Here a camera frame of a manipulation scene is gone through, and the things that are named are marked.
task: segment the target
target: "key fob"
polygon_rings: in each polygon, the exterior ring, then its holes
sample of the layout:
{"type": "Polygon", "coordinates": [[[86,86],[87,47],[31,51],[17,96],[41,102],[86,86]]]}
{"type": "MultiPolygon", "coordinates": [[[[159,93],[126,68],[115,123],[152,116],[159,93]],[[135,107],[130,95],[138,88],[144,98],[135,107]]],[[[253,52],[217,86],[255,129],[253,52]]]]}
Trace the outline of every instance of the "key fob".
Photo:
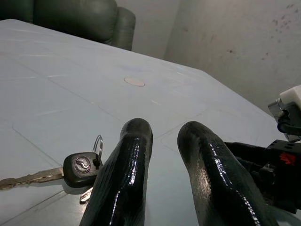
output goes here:
{"type": "Polygon", "coordinates": [[[93,152],[76,153],[65,158],[63,163],[64,180],[70,187],[92,186],[99,166],[94,165],[98,154],[93,152]]]}

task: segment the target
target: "white circle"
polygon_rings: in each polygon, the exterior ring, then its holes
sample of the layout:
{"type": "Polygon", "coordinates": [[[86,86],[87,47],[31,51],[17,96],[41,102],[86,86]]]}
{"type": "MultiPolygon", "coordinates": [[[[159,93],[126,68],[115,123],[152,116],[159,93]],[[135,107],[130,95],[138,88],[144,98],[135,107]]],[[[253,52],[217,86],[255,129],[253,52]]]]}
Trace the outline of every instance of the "white circle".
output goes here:
{"type": "Polygon", "coordinates": [[[135,78],[125,78],[124,81],[133,86],[145,86],[145,83],[140,79],[135,78]]]}

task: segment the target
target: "white table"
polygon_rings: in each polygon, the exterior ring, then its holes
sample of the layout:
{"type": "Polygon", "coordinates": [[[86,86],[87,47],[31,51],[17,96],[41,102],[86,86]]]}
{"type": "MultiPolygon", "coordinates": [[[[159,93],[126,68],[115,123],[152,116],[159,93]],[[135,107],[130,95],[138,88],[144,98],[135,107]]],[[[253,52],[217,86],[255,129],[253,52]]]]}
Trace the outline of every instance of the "white table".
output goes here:
{"type": "MultiPolygon", "coordinates": [[[[198,225],[177,150],[185,122],[199,121],[225,141],[267,146],[284,139],[270,116],[203,71],[17,20],[0,22],[0,178],[59,167],[67,155],[90,151],[98,134],[105,161],[135,117],[154,133],[146,226],[198,225]]],[[[0,192],[0,225],[78,225],[85,206],[62,185],[0,192]]],[[[277,210],[276,216],[283,226],[301,222],[277,210]]]]}

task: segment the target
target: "white wall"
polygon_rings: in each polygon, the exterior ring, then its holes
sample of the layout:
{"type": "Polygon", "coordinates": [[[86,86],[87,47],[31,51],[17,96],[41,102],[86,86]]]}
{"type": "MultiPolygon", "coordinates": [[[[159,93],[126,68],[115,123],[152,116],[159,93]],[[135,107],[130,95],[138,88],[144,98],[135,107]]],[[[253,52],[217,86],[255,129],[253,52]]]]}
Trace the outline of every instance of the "white wall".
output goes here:
{"type": "Polygon", "coordinates": [[[301,2],[182,0],[165,59],[207,72],[267,111],[301,84],[301,2]]]}
{"type": "Polygon", "coordinates": [[[133,51],[163,58],[180,0],[116,0],[136,15],[133,51]]]}

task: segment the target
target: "red label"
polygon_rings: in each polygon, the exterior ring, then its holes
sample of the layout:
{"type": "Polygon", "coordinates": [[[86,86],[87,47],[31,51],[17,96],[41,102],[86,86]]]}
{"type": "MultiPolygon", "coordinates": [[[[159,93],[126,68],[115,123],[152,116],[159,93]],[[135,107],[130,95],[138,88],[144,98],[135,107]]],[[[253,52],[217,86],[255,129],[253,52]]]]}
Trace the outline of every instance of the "red label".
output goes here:
{"type": "Polygon", "coordinates": [[[280,155],[280,160],[285,161],[286,165],[295,165],[296,162],[296,156],[293,154],[285,153],[283,152],[280,155]]]}

